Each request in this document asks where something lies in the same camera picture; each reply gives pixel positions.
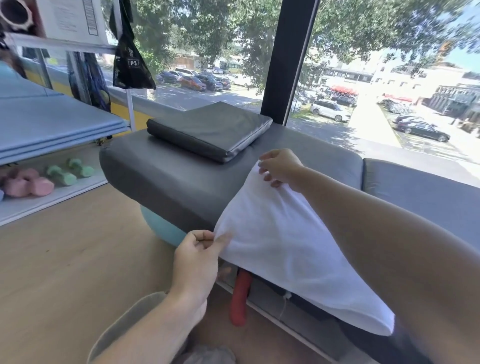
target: hand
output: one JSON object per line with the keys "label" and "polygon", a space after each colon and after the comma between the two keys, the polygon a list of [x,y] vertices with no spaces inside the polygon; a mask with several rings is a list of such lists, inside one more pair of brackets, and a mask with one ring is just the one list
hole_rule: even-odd
{"label": "hand", "polygon": [[260,156],[259,173],[268,172],[264,181],[273,181],[272,187],[279,187],[282,183],[288,183],[292,190],[296,191],[295,175],[303,168],[300,159],[290,149],[274,149]]}
{"label": "hand", "polygon": [[205,314],[206,299],[218,275],[218,256],[231,236],[214,239],[208,230],[189,232],[175,250],[173,280],[169,295],[198,311],[198,321]]}

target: green dumbbell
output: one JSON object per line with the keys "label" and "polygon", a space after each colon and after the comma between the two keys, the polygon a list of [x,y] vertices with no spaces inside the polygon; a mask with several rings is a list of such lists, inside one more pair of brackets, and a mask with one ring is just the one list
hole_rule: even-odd
{"label": "green dumbbell", "polygon": [[90,166],[84,166],[78,158],[70,158],[67,160],[67,166],[73,173],[80,177],[91,177],[95,174],[95,169]]}
{"label": "green dumbbell", "polygon": [[64,171],[59,166],[48,167],[45,174],[65,186],[71,186],[77,182],[77,177],[70,172]]}

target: yellow wall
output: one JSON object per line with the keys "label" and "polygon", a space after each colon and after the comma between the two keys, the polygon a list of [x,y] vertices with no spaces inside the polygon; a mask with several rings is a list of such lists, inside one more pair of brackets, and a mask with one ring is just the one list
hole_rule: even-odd
{"label": "yellow wall", "polygon": [[[27,70],[25,71],[25,73],[27,75],[27,78],[30,81],[35,82],[36,84],[45,86],[45,84],[43,82],[43,79],[40,77],[39,74],[31,72],[31,71],[27,71]],[[61,92],[61,93],[66,94],[68,96],[73,96],[72,91],[70,90],[70,85],[64,85],[64,84],[61,84],[59,82],[52,82],[52,86],[53,86],[53,89],[55,91]],[[130,119],[129,115],[128,115],[128,108],[123,106],[123,105],[116,104],[116,103],[112,102],[111,103],[111,112],[112,112],[112,114],[118,115],[125,120]],[[149,118],[151,118],[152,116],[144,114],[144,113],[139,112],[139,111],[133,111],[133,113],[135,115],[135,127],[136,127],[136,129],[137,130],[146,129],[147,128],[147,120]],[[129,133],[129,132],[124,132],[124,133],[120,133],[120,134],[116,134],[116,135],[123,135],[125,133]]]}

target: wooden floor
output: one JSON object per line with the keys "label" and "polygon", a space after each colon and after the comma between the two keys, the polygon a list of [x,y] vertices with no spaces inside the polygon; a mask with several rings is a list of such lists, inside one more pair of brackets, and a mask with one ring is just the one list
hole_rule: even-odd
{"label": "wooden floor", "polygon": [[[105,185],[0,227],[0,362],[84,364],[98,336],[141,297],[168,289],[173,248],[136,202]],[[326,363],[249,309],[228,321],[216,287],[193,341],[227,345],[238,363]]]}

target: white shelf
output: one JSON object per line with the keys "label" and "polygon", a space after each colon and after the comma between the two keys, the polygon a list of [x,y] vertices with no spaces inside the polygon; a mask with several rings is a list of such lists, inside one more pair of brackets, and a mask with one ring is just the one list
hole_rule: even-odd
{"label": "white shelf", "polygon": [[95,175],[89,178],[78,178],[77,183],[72,186],[56,185],[53,192],[44,197],[12,198],[5,196],[0,201],[0,226],[107,183],[98,159],[100,149],[96,144],[90,143],[19,162],[19,168],[35,168],[43,173],[46,166],[57,164],[64,167],[68,158],[80,158],[85,165],[95,168]]}
{"label": "white shelf", "polygon": [[9,33],[5,32],[5,43],[12,47],[30,47],[30,48],[43,48],[43,49],[62,49],[76,52],[89,52],[89,53],[107,53],[115,54],[117,46],[101,45],[101,44],[88,44],[72,42],[68,40],[48,39],[40,38],[38,36],[31,36],[21,33]]}

